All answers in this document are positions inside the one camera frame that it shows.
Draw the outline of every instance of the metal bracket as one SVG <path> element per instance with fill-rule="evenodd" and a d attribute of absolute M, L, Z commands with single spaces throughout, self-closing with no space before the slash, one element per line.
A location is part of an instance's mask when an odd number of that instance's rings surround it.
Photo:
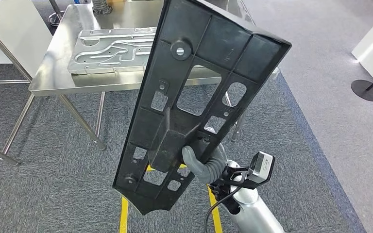
<path fill-rule="evenodd" d="M 205 162 L 290 46 L 204 0 L 166 0 L 113 187 L 142 214 L 170 210 L 194 178 L 192 173 L 184 177 L 177 172 L 181 148 L 205 138 L 209 141 L 206 148 L 196 152 Z M 200 115 L 177 107 L 195 65 L 221 75 Z M 222 98 L 234 83 L 246 91 L 230 106 Z M 163 97 L 161 111 L 151 107 L 157 93 Z M 216 133 L 204 129 L 212 117 L 220 120 Z M 134 156 L 137 148 L 146 150 L 144 158 Z M 148 165 L 166 173 L 160 185 L 143 179 Z M 169 188 L 172 182 L 180 184 L 177 189 Z"/>

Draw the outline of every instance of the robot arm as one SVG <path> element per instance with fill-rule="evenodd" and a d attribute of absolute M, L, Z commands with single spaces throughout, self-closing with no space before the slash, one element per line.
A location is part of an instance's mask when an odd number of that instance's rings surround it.
<path fill-rule="evenodd" d="M 225 199 L 222 204 L 241 233 L 284 232 L 256 189 L 257 186 L 269 181 L 274 163 L 273 156 L 258 152 L 249 167 L 240 167 L 238 163 L 227 160 L 221 144 L 205 164 L 195 157 L 190 146 L 182 149 L 182 156 L 191 172 L 201 182 L 209 183 L 216 200 Z M 227 197 L 237 188 L 239 190 L 232 197 Z"/>

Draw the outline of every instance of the aluminum plate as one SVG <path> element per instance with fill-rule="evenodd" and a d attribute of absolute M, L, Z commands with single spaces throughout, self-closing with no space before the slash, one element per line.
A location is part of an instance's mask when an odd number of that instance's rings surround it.
<path fill-rule="evenodd" d="M 68 65 L 71 74 L 144 71 L 156 27 L 82 30 Z"/>

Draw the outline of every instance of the mounting hole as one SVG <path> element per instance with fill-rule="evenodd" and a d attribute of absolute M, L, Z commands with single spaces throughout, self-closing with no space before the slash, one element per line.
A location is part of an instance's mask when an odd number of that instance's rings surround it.
<path fill-rule="evenodd" d="M 183 48 L 177 48 L 176 49 L 176 54 L 178 54 L 179 56 L 182 56 L 184 53 L 185 53 L 185 51 L 184 51 Z"/>

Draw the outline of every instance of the yellow line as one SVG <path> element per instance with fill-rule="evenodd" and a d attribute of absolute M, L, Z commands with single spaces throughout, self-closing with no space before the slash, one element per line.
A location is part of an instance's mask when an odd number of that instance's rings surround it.
<path fill-rule="evenodd" d="M 119 221 L 119 233 L 128 230 L 128 200 L 122 197 L 121 219 Z"/>
<path fill-rule="evenodd" d="M 209 189 L 209 187 L 208 187 L 208 194 L 209 194 L 209 203 L 211 203 L 211 206 L 213 206 L 217 202 L 217 200 L 215 199 L 215 196 L 214 194 L 212 194 L 211 189 Z M 212 219 L 214 220 L 215 233 L 222 233 L 220 212 L 218 210 L 218 207 L 215 207 L 215 209 L 212 211 Z"/>
<path fill-rule="evenodd" d="M 185 164 L 181 164 L 180 166 L 179 166 L 179 168 L 186 168 L 187 166 L 185 165 Z M 153 169 L 150 165 L 148 165 L 148 167 L 147 167 L 147 171 L 153 171 L 153 170 L 155 170 L 155 169 Z"/>

